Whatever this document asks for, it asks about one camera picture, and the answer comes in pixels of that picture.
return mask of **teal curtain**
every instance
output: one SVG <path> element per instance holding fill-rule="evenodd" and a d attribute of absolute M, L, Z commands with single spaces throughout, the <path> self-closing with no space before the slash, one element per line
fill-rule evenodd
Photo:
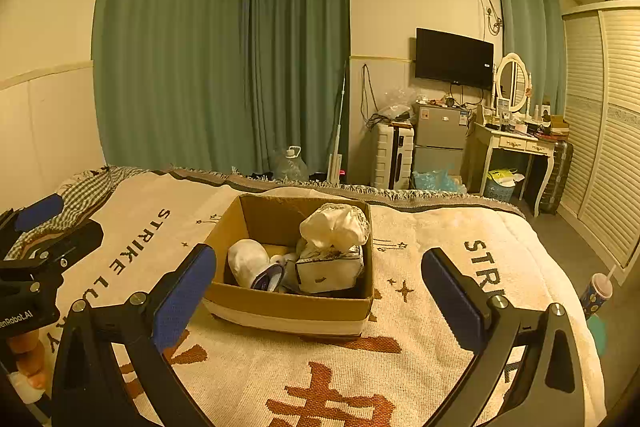
<path fill-rule="evenodd" d="M 242 0 L 96 0 L 92 58 L 111 164 L 251 173 Z"/>
<path fill-rule="evenodd" d="M 562 114 L 566 90 L 564 26 L 559 0 L 501 0 L 504 54 L 520 55 L 531 73 L 531 112 L 548 98 Z"/>
<path fill-rule="evenodd" d="M 326 172 L 349 57 L 349 0 L 248 0 L 248 19 L 258 165 L 273 170 L 274 150 L 300 145 L 309 172 Z M 348 105 L 347 94 L 344 131 Z"/>

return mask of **plastic bag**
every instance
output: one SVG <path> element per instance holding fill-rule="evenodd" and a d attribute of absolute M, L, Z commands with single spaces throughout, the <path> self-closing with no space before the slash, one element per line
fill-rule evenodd
<path fill-rule="evenodd" d="M 514 187 L 516 182 L 524 179 L 522 174 L 518 174 L 517 169 L 495 169 L 487 172 L 486 177 L 491 178 L 502 187 Z"/>
<path fill-rule="evenodd" d="M 419 190 L 443 190 L 445 192 L 466 193 L 465 185 L 447 174 L 446 170 L 431 172 L 415 172 L 414 185 Z"/>
<path fill-rule="evenodd" d="M 301 152 L 302 148 L 297 145 L 292 145 L 286 151 L 280 152 L 275 159 L 276 166 L 273 169 L 273 178 L 308 182 L 309 171 L 300 157 Z"/>
<path fill-rule="evenodd" d="M 386 116 L 391 120 L 395 120 L 404 113 L 407 118 L 401 118 L 401 121 L 411 120 L 414 117 L 414 106 L 412 102 L 415 100 L 415 90 L 413 89 L 392 89 L 385 93 L 382 109 L 378 114 Z"/>
<path fill-rule="evenodd" d="M 351 247 L 364 245 L 369 230 L 364 212 L 346 203 L 325 203 L 300 223 L 300 235 L 317 250 L 333 247 L 347 252 Z"/>

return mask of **blue gripper pad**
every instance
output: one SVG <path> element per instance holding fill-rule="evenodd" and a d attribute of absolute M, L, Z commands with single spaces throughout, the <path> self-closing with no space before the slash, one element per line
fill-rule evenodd
<path fill-rule="evenodd" d="M 196 306 L 216 274 L 216 254 L 207 245 L 196 245 L 200 254 L 183 272 L 154 315 L 153 341 L 158 351 L 175 346 Z"/>
<path fill-rule="evenodd" d="M 482 317 L 446 266 L 428 250 L 422 256 L 422 280 L 462 349 L 478 354 L 484 348 Z"/>
<path fill-rule="evenodd" d="M 29 232 L 62 212 L 65 202 L 58 194 L 52 194 L 21 210 L 15 219 L 16 232 Z"/>

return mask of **white suitcase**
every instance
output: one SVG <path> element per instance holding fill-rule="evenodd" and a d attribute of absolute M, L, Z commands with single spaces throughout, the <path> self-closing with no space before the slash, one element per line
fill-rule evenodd
<path fill-rule="evenodd" d="M 379 123 L 373 129 L 371 186 L 409 188 L 414 153 L 414 128 L 408 124 Z"/>

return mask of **paper cup with straw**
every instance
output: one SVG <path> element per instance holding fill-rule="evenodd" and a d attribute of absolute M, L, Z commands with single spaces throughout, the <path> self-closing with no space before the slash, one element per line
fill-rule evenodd
<path fill-rule="evenodd" d="M 582 294 L 582 297 L 580 297 L 580 304 L 582 305 L 585 319 L 591 317 L 591 315 L 598 311 L 613 295 L 611 276 L 615 269 L 615 266 L 611 268 L 608 275 L 604 275 L 604 273 L 594 273 L 591 277 L 587 289 Z"/>

